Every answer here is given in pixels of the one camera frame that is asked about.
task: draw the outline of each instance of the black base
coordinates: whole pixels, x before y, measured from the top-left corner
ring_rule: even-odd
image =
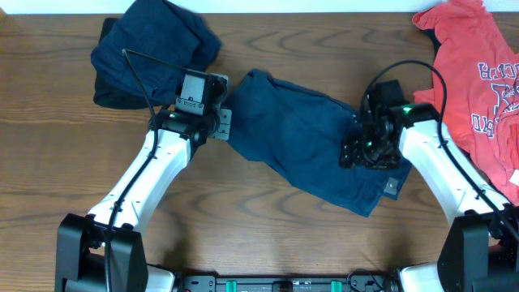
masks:
[[[388,292],[398,292],[396,283],[385,275],[374,278]],[[178,291],[183,292],[376,292],[380,288],[371,275],[354,274],[350,277],[214,277],[187,276]]]

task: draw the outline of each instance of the dark blue cloth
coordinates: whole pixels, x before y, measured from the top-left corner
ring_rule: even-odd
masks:
[[[142,97],[143,93],[126,65],[122,49],[205,71],[221,47],[218,38],[198,15],[166,0],[137,0],[111,25],[113,27],[91,55],[92,65],[101,78],[96,85],[99,98],[95,102],[103,106],[122,109],[146,106],[145,103],[132,103],[134,97]],[[173,104],[183,73],[135,55],[129,57],[152,101],[156,105]],[[126,103],[120,99],[116,101],[115,97],[125,92],[130,100]]]
[[[228,143],[249,161],[263,161],[292,186],[368,217],[388,180],[404,184],[411,164],[396,170],[339,166],[341,140],[360,131],[356,112],[323,93],[253,70],[227,100],[233,116]]]

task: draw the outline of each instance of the green connector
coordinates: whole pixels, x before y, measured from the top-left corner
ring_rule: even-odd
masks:
[[[332,281],[332,292],[342,292],[341,281]]]
[[[238,284],[236,284],[236,281],[227,281],[225,283],[225,292],[238,292]]]

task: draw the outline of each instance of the wooden table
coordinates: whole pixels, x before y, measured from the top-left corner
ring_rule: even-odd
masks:
[[[253,67],[355,107],[387,65],[432,62],[411,14],[207,15],[224,47],[208,71],[234,84]],[[90,52],[106,15],[8,16],[0,32],[0,290],[54,287],[56,230],[86,214],[133,161],[147,110],[92,102]],[[496,15],[519,50],[513,14]],[[407,97],[431,74],[400,68]],[[398,201],[364,218],[292,188],[227,143],[209,141],[155,211],[144,245],[149,263],[220,274],[340,274],[436,260],[444,214],[413,170]]]

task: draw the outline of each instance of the red t-shirt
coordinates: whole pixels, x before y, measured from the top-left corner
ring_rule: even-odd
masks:
[[[519,204],[519,55],[507,45],[481,0],[451,0],[417,13],[413,24],[434,29],[441,46],[434,67],[447,84],[444,122],[454,142],[470,154],[495,187]],[[443,102],[440,79],[416,92],[415,102]]]

